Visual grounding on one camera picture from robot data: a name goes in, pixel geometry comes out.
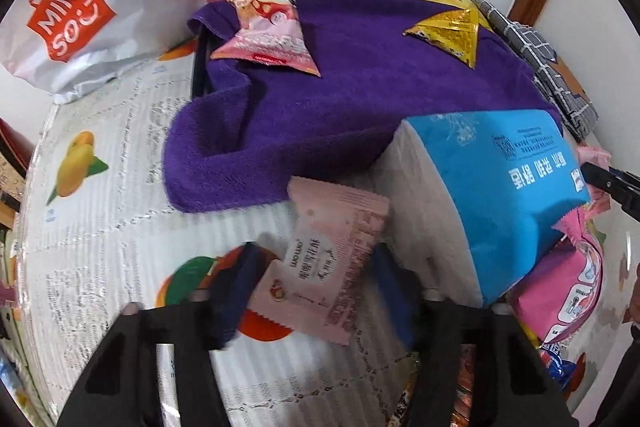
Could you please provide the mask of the person's right hand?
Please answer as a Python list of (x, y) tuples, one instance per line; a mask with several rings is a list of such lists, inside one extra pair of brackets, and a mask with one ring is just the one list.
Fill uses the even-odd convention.
[(628, 321), (640, 325), (640, 265), (637, 267), (637, 278), (632, 288), (626, 317)]

